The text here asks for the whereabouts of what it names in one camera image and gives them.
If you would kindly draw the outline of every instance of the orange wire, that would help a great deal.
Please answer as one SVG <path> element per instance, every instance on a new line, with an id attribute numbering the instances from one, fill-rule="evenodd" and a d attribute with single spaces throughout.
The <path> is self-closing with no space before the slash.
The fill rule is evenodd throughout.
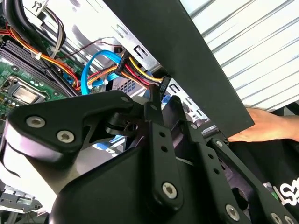
<path id="1" fill-rule="evenodd" d="M 26 47 L 27 49 L 29 49 L 30 51 L 32 51 L 33 53 L 35 53 L 36 55 L 39 54 L 39 52 L 37 50 L 35 50 L 33 47 L 31 47 L 29 44 L 27 44 L 25 41 L 23 41 L 21 39 L 21 37 L 12 29 L 10 28 L 11 31 L 11 35 L 13 36 L 14 39 L 16 39 L 18 42 L 20 42 L 24 47 Z M 66 73 L 68 73 L 70 76 L 72 76 L 72 78 L 74 79 L 74 83 L 76 84 L 76 87 L 79 87 L 79 81 L 78 78 L 76 77 L 76 75 L 73 73 L 73 71 L 71 69 L 69 69 L 68 67 L 66 67 L 64 64 L 62 64 L 61 62 L 52 59 L 44 54 L 41 55 L 42 58 L 44 58 L 45 60 L 57 65 L 58 67 L 60 67 L 61 69 L 63 69 Z"/>
<path id="2" fill-rule="evenodd" d="M 88 80 L 87 84 L 92 84 L 94 81 L 96 81 L 97 79 L 99 79 L 100 77 L 102 77 L 103 75 L 114 71 L 117 68 L 117 66 L 111 67 L 110 69 L 107 69 L 106 71 L 103 71 L 102 73 L 99 73 L 96 77 L 92 78 L 91 80 Z"/>
<path id="3" fill-rule="evenodd" d="M 142 83 L 138 82 L 137 80 L 133 79 L 132 77 L 130 77 L 127 73 L 125 73 L 124 71 L 121 72 L 121 74 L 125 77 L 127 77 L 128 79 L 133 80 L 134 82 L 137 82 L 139 85 L 143 86 L 145 89 L 147 89 L 148 87 L 143 85 Z"/>

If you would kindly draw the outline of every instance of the screw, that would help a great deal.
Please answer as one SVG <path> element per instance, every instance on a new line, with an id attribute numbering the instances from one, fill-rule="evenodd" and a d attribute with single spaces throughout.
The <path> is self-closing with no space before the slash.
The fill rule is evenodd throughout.
<path id="1" fill-rule="evenodd" d="M 72 132 L 63 130 L 57 133 L 57 139 L 64 143 L 71 143 L 75 140 L 75 136 Z"/>
<path id="2" fill-rule="evenodd" d="M 122 99 L 123 101 L 125 101 L 125 102 L 129 102 L 129 99 L 126 98 L 126 97 L 121 97 L 121 99 Z"/>
<path id="3" fill-rule="evenodd" d="M 235 220 L 236 222 L 238 222 L 240 220 L 240 215 L 238 213 L 238 211 L 230 204 L 227 204 L 225 206 L 226 212 L 228 213 L 229 217 L 231 217 L 231 219 Z"/>
<path id="4" fill-rule="evenodd" d="M 175 199 L 178 195 L 177 189 L 175 188 L 175 186 L 173 186 L 171 183 L 168 183 L 168 182 L 165 182 L 163 184 L 162 190 L 163 190 L 164 194 L 166 194 L 166 196 L 169 199 Z"/>
<path id="5" fill-rule="evenodd" d="M 294 221 L 288 216 L 285 216 L 285 220 L 288 224 L 295 224 Z"/>
<path id="6" fill-rule="evenodd" d="M 154 105 L 151 105 L 150 107 L 153 108 L 155 111 L 157 110 L 157 107 Z"/>
<path id="7" fill-rule="evenodd" d="M 282 221 L 278 215 L 276 215 L 274 212 L 271 213 L 272 219 L 277 224 L 282 224 Z"/>
<path id="8" fill-rule="evenodd" d="M 216 144 L 217 144 L 219 147 L 223 147 L 223 144 L 222 144 L 220 141 L 216 141 Z"/>
<path id="9" fill-rule="evenodd" d="M 46 121 L 38 116 L 31 116 L 26 119 L 26 123 L 29 127 L 40 128 L 45 126 Z"/>
<path id="10" fill-rule="evenodd" d="M 191 123 L 190 126 L 191 126 L 191 128 L 193 128 L 193 129 L 197 129 L 197 125 L 194 124 L 194 123 Z"/>

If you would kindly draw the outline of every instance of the black shirt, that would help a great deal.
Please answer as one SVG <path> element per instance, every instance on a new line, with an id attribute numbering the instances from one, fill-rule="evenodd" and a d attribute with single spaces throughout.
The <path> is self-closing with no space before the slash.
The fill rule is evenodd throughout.
<path id="1" fill-rule="evenodd" d="M 292 140 L 234 142 L 229 147 L 287 210 L 299 220 L 299 143 Z M 250 195 L 238 178 L 232 188 Z"/>

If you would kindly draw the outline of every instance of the motherboard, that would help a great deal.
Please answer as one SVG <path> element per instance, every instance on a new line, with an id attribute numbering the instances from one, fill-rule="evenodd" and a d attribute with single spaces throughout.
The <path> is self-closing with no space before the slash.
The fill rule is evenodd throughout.
<path id="1" fill-rule="evenodd" d="M 59 89 L 31 54 L 10 38 L 0 47 L 0 133 L 7 115 L 15 107 L 63 99 Z"/>

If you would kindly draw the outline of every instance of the black panel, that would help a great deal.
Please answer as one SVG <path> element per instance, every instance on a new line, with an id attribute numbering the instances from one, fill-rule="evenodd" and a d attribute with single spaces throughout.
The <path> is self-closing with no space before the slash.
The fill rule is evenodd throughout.
<path id="1" fill-rule="evenodd" d="M 254 124 L 179 0 L 105 3 L 224 135 Z"/>

